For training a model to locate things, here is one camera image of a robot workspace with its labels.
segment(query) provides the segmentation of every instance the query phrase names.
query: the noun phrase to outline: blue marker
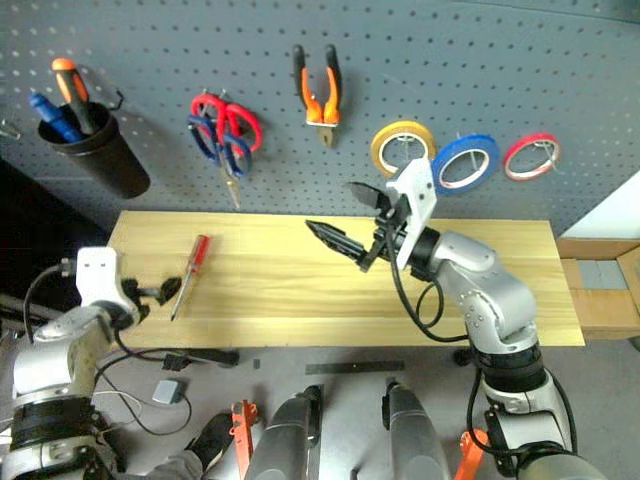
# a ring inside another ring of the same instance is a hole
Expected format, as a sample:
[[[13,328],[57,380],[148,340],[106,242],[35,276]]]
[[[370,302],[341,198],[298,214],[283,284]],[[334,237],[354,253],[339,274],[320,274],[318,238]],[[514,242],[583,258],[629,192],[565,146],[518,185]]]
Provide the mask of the blue marker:
[[[38,112],[46,123],[51,125],[68,143],[76,143],[84,140],[84,136],[67,120],[62,110],[49,101],[41,93],[29,95],[29,104]]]

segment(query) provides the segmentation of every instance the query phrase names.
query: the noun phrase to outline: pliers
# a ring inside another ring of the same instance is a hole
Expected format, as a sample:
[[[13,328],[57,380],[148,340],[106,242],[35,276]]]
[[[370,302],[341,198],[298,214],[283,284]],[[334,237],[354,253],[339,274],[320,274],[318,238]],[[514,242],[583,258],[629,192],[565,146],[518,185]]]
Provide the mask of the pliers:
[[[309,75],[304,61],[304,49],[301,45],[293,47],[293,78],[296,90],[307,109],[307,125],[314,125],[318,130],[318,137],[325,147],[333,145],[333,129],[340,123],[340,99],[342,97],[342,76],[338,66],[336,47],[325,47],[327,56],[327,76],[329,77],[329,99],[324,109],[309,90]]]

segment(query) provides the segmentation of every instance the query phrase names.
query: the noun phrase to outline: blue scissors handle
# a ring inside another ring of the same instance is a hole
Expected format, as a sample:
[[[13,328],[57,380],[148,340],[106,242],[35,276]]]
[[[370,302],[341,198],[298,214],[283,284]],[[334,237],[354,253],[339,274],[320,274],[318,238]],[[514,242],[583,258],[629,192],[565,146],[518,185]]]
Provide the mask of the blue scissors handle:
[[[193,139],[196,141],[198,148],[202,151],[202,153],[213,161],[218,167],[220,164],[220,146],[216,139],[216,124],[215,122],[208,117],[201,117],[199,115],[189,115],[187,117],[187,122],[189,124],[189,131],[193,136]],[[207,143],[202,138],[200,134],[200,130],[198,127],[202,127],[207,130],[211,135],[211,142],[213,148],[209,148]]]
[[[231,133],[224,134],[224,145],[222,149],[224,151],[225,159],[227,160],[227,165],[229,166],[229,173],[236,178],[242,178],[249,173],[251,170],[251,148],[242,138],[236,137]],[[242,152],[242,156],[245,158],[247,162],[244,170],[238,166],[236,163],[235,155],[233,154],[233,146],[236,146]]]

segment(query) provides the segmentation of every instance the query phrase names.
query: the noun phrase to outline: tape roll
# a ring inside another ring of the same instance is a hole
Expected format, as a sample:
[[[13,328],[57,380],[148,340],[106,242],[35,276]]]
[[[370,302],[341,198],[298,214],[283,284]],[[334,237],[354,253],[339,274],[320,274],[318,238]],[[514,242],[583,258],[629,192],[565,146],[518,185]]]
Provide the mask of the tape roll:
[[[406,137],[413,137],[420,142],[427,160],[435,157],[436,142],[428,128],[410,120],[391,123],[374,135],[370,148],[371,161],[385,176],[391,177],[398,167],[385,160],[384,149],[393,140]]]
[[[458,158],[468,153],[481,156],[482,163],[478,169],[462,180],[455,182],[444,180],[446,169]],[[496,171],[499,164],[500,149],[496,141],[489,135],[469,135],[451,142],[440,150],[440,153],[431,162],[436,193],[451,195],[471,190],[487,180]]]
[[[553,146],[553,152],[549,152],[549,149],[545,146],[546,144],[551,144]],[[547,154],[547,161],[538,165],[537,167],[525,171],[525,172],[514,172],[511,169],[511,161],[513,158],[518,155],[525,148],[533,145],[534,147],[542,147]],[[549,170],[551,170],[558,161],[560,161],[560,144],[558,143],[558,139],[550,133],[534,133],[533,135],[528,135],[516,143],[514,143],[507,153],[504,156],[504,161],[502,165],[504,167],[504,174],[510,178],[511,180],[515,180],[516,182],[526,182],[527,180],[533,180],[534,178],[538,178],[541,175],[544,175]]]

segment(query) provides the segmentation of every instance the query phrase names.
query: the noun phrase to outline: black cable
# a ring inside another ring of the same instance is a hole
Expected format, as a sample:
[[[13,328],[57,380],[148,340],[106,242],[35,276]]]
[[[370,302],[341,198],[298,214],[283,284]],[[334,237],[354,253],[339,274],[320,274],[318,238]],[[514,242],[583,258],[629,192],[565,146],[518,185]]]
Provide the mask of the black cable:
[[[176,350],[173,348],[149,348],[147,350],[140,350],[136,353],[156,353],[156,352],[166,352],[166,353],[174,353],[174,352],[178,352],[180,350]],[[113,365],[115,365],[116,363],[119,363],[123,360],[126,360],[127,358],[136,358],[133,355],[129,355],[128,353],[125,353],[124,355],[122,355],[121,357],[118,358],[114,358],[113,360],[109,360],[107,363],[105,363],[103,366],[101,366],[98,371],[96,372],[95,376],[93,377],[93,383],[97,384],[98,380],[100,380],[100,377],[104,374],[104,372],[107,371],[107,369],[109,369],[110,367],[112,367]]]
[[[473,440],[473,443],[475,443],[482,451],[486,453],[490,453],[491,455],[497,455],[499,457],[519,456],[525,453],[530,453],[532,451],[535,451],[536,449],[550,448],[552,451],[557,450],[558,444],[556,442],[551,442],[551,441],[531,442],[518,448],[493,448],[482,443],[480,439],[478,439],[478,437],[476,436],[476,432],[473,430],[473,406],[476,403],[476,397],[478,395],[478,390],[480,389],[481,380],[482,380],[482,370],[479,368],[476,368],[476,377],[473,381],[473,387],[471,388],[471,394],[469,395],[469,403],[467,404],[467,431],[469,432],[469,436],[471,437],[471,440]],[[573,427],[575,428],[575,424],[573,423],[572,417],[573,415],[571,415],[571,420],[569,423],[570,425],[573,424]]]
[[[29,342],[33,343],[33,326],[31,325],[31,297],[36,289],[40,286],[40,284],[51,275],[55,275],[56,273],[62,272],[62,265],[54,265],[52,267],[43,270],[38,274],[38,276],[31,282],[29,285],[29,289],[27,290],[26,295],[24,296],[24,304],[22,306],[22,320],[24,321],[24,329],[27,331],[27,337],[29,337]]]
[[[560,394],[560,398],[562,399],[562,403],[564,405],[564,409],[567,412],[567,421],[569,422],[569,435],[571,436],[571,451],[577,455],[578,454],[578,431],[576,429],[576,421],[573,417],[573,409],[571,408],[571,403],[569,403],[569,397],[567,396],[567,392],[565,392],[562,385],[556,378],[556,376],[549,370],[549,375],[553,379],[553,384],[558,389],[558,393]]]
[[[471,394],[469,395],[469,403],[467,404],[467,431],[469,432],[471,440],[473,440],[473,443],[475,443],[481,450],[486,453],[490,453],[491,455],[506,457],[526,453],[530,447],[518,447],[512,449],[493,448],[482,443],[476,436],[476,432],[473,430],[473,405],[476,403],[476,396],[480,389],[480,380],[482,380],[482,370],[477,368],[476,377],[473,380],[473,387],[471,388]]]
[[[106,375],[103,374],[102,378],[104,379],[105,382],[107,382],[111,386],[111,388],[113,388],[113,390],[115,390],[116,392],[120,392],[120,389],[118,387],[116,387],[113,384],[113,382],[111,382],[111,380],[109,380],[107,378]],[[129,412],[133,416],[133,420],[140,426],[140,428],[142,428],[142,430],[147,432],[149,435],[153,435],[155,437],[166,437],[167,435],[173,435],[175,433],[181,432],[182,430],[184,430],[186,428],[186,426],[191,421],[191,416],[193,414],[193,405],[191,405],[191,402],[189,401],[189,398],[187,398],[187,396],[184,393],[181,393],[180,396],[185,401],[185,403],[187,404],[187,408],[189,409],[189,412],[187,414],[186,420],[184,421],[184,423],[180,427],[176,428],[175,430],[171,430],[169,432],[156,432],[154,430],[151,430],[144,423],[142,423],[142,421],[140,420],[138,415],[136,415],[136,412],[134,412],[133,408],[131,408],[131,405],[129,405],[129,402],[127,402],[127,399],[125,398],[124,395],[118,395],[118,397],[120,397],[120,400],[122,400],[122,403],[124,403],[125,407],[127,407],[127,410],[129,410]]]
[[[422,306],[422,301],[424,300],[424,297],[433,287],[436,287],[436,292],[438,293],[438,310],[436,311],[436,314],[433,316],[433,320],[431,320],[429,323],[424,323],[422,322],[422,317],[420,317],[420,307]],[[440,285],[440,282],[434,278],[431,281],[431,283],[427,285],[427,287],[422,291],[422,293],[420,294],[420,297],[418,297],[418,302],[416,303],[416,315],[418,316],[418,318],[420,318],[421,323],[425,327],[432,328],[438,324],[438,322],[442,318],[443,313],[444,313],[444,292],[442,291],[442,285]]]
[[[125,352],[127,355],[129,355],[131,357],[135,357],[138,360],[144,360],[145,362],[163,362],[164,361],[163,358],[145,357],[140,352],[136,352],[136,351],[131,350],[129,347],[127,347],[124,344],[124,342],[122,341],[122,338],[120,338],[120,330],[116,330],[113,333],[113,337],[114,337],[116,343],[118,344],[118,346],[120,347],[120,350],[122,350],[123,352]]]
[[[420,331],[424,333],[427,337],[429,337],[431,340],[434,340],[436,342],[452,343],[452,342],[459,342],[460,340],[467,340],[469,338],[468,335],[458,335],[455,337],[441,337],[439,335],[436,335],[435,333],[431,333],[431,331],[429,331],[429,327],[427,327],[425,324],[422,323],[422,320],[420,320],[420,317],[414,311],[413,307],[411,306],[411,302],[409,301],[409,298],[407,297],[407,294],[404,291],[404,288],[402,287],[402,280],[400,279],[400,271],[398,269],[398,265],[396,264],[396,253],[393,246],[393,232],[390,229],[387,230],[385,239],[387,243],[387,255],[389,257],[389,263],[391,264],[391,276],[393,277],[393,283],[396,286],[396,290],[398,291],[398,296],[400,297],[400,301],[402,302],[404,309],[407,311],[407,313],[409,314],[409,317],[411,318],[413,323],[416,325],[416,327],[418,327],[418,329],[420,329]],[[438,290],[438,294],[441,295],[442,287],[439,286],[437,282],[433,282],[433,284],[436,286],[436,289]],[[439,318],[437,318],[437,314],[434,320],[436,321],[436,323],[438,320],[440,320]]]

